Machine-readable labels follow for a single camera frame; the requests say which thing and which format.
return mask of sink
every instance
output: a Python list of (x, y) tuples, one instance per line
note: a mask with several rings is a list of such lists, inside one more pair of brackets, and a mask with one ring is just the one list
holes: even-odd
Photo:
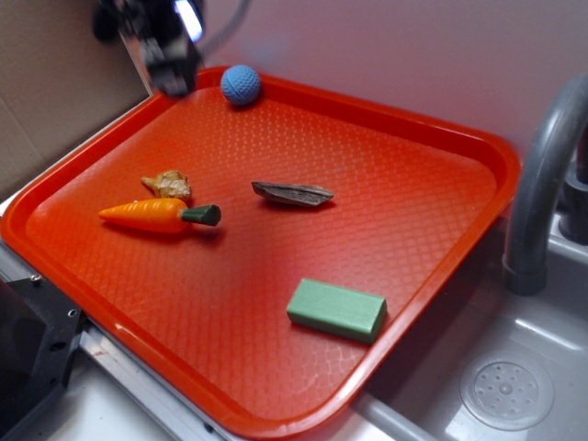
[(516, 296), (505, 230), (484, 236), (365, 392), (433, 439), (588, 439), (588, 248), (551, 236), (547, 287)]

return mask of sink drain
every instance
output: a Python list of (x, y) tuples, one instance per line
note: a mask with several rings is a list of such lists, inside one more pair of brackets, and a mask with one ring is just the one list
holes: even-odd
[(523, 430), (551, 410), (553, 385), (537, 362), (492, 352), (473, 360), (461, 376), (461, 398), (481, 422), (501, 430)]

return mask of blue ball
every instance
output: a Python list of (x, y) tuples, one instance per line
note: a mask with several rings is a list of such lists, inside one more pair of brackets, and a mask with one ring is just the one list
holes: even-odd
[(253, 103), (261, 90), (256, 71), (242, 64), (227, 69), (220, 80), (222, 94), (235, 106)]

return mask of gray faucet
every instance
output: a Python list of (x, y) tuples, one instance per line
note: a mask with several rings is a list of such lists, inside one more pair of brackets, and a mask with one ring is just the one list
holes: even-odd
[(504, 283), (515, 294), (533, 295), (546, 286), (549, 231), (559, 201), (562, 235), (588, 244), (587, 125), (585, 73), (563, 86), (551, 103), (523, 166), (503, 256)]

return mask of orange carrot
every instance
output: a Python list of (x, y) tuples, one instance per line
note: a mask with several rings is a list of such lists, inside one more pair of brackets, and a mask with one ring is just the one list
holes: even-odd
[(181, 232), (186, 222), (216, 226), (221, 220), (221, 209), (216, 205), (189, 209), (181, 199), (155, 198), (103, 209), (98, 216), (104, 221), (149, 232)]

